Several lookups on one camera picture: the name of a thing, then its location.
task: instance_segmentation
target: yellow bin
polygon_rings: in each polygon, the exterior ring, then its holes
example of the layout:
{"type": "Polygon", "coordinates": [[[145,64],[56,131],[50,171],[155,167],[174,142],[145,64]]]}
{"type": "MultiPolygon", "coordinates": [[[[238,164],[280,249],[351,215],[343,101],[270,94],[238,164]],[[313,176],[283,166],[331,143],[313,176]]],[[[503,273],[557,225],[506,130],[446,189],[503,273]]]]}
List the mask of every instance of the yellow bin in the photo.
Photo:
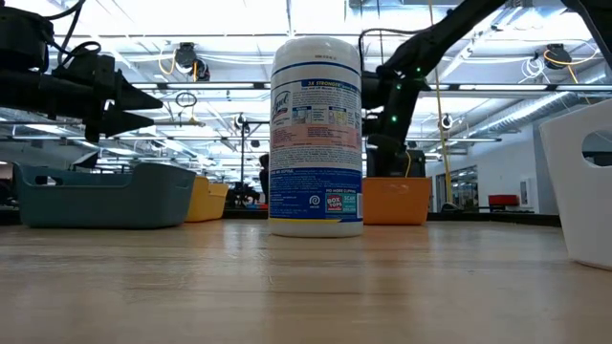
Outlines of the yellow bin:
{"type": "Polygon", "coordinates": [[[196,177],[186,222],[221,219],[229,188],[226,184],[210,183],[206,177],[196,177]]]}

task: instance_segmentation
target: yellow cable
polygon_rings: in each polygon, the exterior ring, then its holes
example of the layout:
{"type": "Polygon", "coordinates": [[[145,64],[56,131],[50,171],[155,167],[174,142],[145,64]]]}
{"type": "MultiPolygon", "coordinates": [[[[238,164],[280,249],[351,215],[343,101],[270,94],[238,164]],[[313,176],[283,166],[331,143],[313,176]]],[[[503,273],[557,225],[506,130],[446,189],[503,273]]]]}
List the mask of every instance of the yellow cable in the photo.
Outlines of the yellow cable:
{"type": "Polygon", "coordinates": [[[567,66],[567,69],[570,71],[570,75],[572,75],[574,82],[579,83],[578,78],[576,77],[576,74],[574,74],[574,70],[572,69],[572,66],[567,66]]]}
{"type": "Polygon", "coordinates": [[[582,64],[584,62],[588,62],[588,61],[592,60],[593,58],[595,58],[595,56],[597,56],[597,51],[595,51],[593,53],[593,55],[591,55],[591,57],[585,58],[582,61],[578,61],[578,62],[561,62],[561,61],[557,61],[557,60],[554,60],[554,59],[548,57],[548,53],[550,53],[550,52],[551,51],[544,52],[544,58],[546,58],[547,60],[549,60],[549,61],[551,61],[553,63],[557,63],[557,65],[561,65],[561,66],[576,66],[576,65],[582,64]]]}
{"type": "Polygon", "coordinates": [[[174,72],[174,65],[176,64],[176,49],[172,53],[172,67],[170,68],[170,72],[164,69],[164,66],[162,66],[162,52],[163,51],[164,50],[160,50],[160,58],[158,58],[157,60],[158,64],[160,65],[160,71],[162,71],[162,73],[164,73],[165,75],[171,75],[172,72],[174,72]]]}
{"type": "MultiPolygon", "coordinates": [[[[572,75],[572,78],[574,79],[574,82],[576,82],[577,84],[578,82],[578,78],[576,77],[576,73],[574,73],[574,69],[572,68],[572,66],[567,66],[567,69],[570,71],[570,75],[572,75]]],[[[589,98],[585,97],[586,102],[591,105],[591,101],[589,100],[589,98]]]]}
{"type": "MultiPolygon", "coordinates": [[[[429,19],[433,26],[433,3],[429,1],[429,19]]],[[[447,203],[452,203],[452,185],[450,184],[450,164],[448,162],[447,144],[444,139],[444,129],[442,128],[442,98],[440,96],[440,76],[438,68],[435,69],[436,75],[436,96],[438,98],[438,130],[440,131],[440,145],[442,146],[442,157],[444,158],[445,177],[447,181],[447,203]]]]}
{"type": "Polygon", "coordinates": [[[410,157],[410,153],[405,152],[408,155],[408,168],[405,170],[405,177],[408,178],[408,173],[410,173],[410,167],[412,167],[412,157],[410,157]]]}

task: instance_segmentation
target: white plastic bin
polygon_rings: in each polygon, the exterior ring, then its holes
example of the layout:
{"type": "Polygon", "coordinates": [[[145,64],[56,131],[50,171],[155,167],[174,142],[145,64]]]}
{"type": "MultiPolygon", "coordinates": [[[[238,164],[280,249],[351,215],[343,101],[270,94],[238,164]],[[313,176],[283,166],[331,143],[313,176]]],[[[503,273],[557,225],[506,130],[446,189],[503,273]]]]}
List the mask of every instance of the white plastic bin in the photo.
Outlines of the white plastic bin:
{"type": "Polygon", "coordinates": [[[540,127],[571,259],[612,269],[612,166],[582,155],[591,133],[612,128],[612,100],[551,119],[540,127]]]}

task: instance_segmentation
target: lysol logo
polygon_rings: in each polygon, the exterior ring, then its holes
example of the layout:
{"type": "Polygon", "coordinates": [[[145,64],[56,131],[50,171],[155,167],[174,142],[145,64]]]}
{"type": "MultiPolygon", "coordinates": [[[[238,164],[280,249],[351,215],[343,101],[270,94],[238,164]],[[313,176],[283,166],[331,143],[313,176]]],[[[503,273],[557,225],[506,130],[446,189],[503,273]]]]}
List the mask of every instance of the lysol logo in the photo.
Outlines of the lysol logo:
{"type": "Polygon", "coordinates": [[[274,105],[272,108],[272,120],[274,120],[280,115],[286,114],[287,111],[289,111],[289,109],[287,108],[287,104],[289,103],[290,95],[291,95],[291,92],[285,91],[285,92],[281,92],[280,94],[278,94],[278,96],[276,96],[276,98],[274,99],[274,105]]]}

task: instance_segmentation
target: white wall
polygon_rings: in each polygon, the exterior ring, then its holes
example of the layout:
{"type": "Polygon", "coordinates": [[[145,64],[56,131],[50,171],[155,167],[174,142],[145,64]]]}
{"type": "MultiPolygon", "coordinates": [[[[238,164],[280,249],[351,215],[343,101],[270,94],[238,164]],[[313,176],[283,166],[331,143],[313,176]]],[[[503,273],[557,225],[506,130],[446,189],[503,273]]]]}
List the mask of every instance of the white wall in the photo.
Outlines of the white wall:
{"type": "MultiPolygon", "coordinates": [[[[501,139],[495,143],[476,143],[467,156],[450,156],[450,170],[477,166],[480,206],[489,205],[489,195],[520,195],[520,182],[529,178],[533,207],[528,210],[539,213],[533,126],[526,125],[520,128],[520,133],[502,135],[501,139]]],[[[444,173],[443,162],[426,165],[426,174],[434,178],[434,198],[437,197],[435,176],[444,173]]]]}

